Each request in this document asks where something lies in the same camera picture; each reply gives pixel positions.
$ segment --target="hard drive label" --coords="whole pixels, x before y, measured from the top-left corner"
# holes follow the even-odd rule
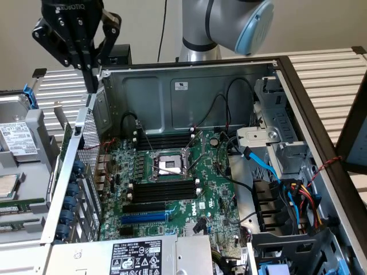
[[[162,241],[115,243],[110,275],[162,274]]]
[[[37,153],[36,146],[25,122],[0,124],[0,131],[9,151],[14,156]]]

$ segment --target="screw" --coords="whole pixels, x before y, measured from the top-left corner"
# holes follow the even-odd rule
[[[270,131],[268,134],[269,138],[276,139],[278,137],[278,134],[274,131]]]

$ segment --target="green circuit board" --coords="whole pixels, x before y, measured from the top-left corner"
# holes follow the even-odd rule
[[[224,215],[227,205],[234,195],[233,184],[224,179],[217,173],[215,165],[217,149],[210,146],[211,138],[218,138],[219,134],[213,131],[204,131],[205,156],[193,168],[192,176],[200,180],[202,188],[201,194],[197,199],[170,201],[166,202],[166,210],[171,210],[169,219],[162,222],[135,223],[132,225],[122,225],[120,217],[124,214],[122,207],[130,204],[127,200],[127,186],[129,179],[136,178],[137,174],[143,174],[140,180],[141,184],[149,182],[151,175],[151,152],[136,152],[131,144],[126,140],[120,140],[112,148],[109,154],[112,155],[114,165],[110,176],[120,174],[120,184],[115,185],[114,193],[110,186],[105,184],[102,196],[103,220],[100,230],[100,240],[111,240],[127,238],[120,235],[120,228],[133,226],[134,233],[132,237],[148,237],[156,235],[177,234],[179,237],[188,235],[198,219],[205,217],[207,220],[208,235],[212,248],[219,250],[223,255],[240,257],[240,244],[235,244],[234,236],[240,235],[238,225],[228,223]],[[225,147],[222,146],[219,153],[219,163],[226,164]],[[197,159],[202,152],[202,141],[197,139],[191,147],[191,160]],[[180,176],[166,176],[166,178],[175,178]],[[229,217],[238,219],[237,208],[232,204],[229,208]]]

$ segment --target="robotic arm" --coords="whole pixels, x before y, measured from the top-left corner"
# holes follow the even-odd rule
[[[120,33],[121,18],[104,10],[102,0],[41,0],[42,18],[33,38],[64,66],[83,72],[89,93],[98,89],[98,66]],[[220,58],[219,45],[253,54],[263,43],[273,17],[270,0],[182,1],[183,46],[180,61]],[[103,23],[105,39],[95,48],[94,36]]]
[[[121,18],[104,10],[102,0],[42,0],[42,18],[33,38],[65,67],[83,72],[89,93],[98,89],[98,66],[108,57],[120,33]],[[105,39],[95,48],[102,20]]]
[[[238,54],[256,53],[273,19],[269,0],[182,1],[180,61],[220,58],[219,45]]]

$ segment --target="cpu socket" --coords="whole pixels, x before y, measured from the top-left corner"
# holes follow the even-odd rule
[[[188,176],[189,152],[161,151],[151,155],[153,159],[152,176],[150,180],[168,180],[167,176],[173,176],[174,180],[186,179]]]

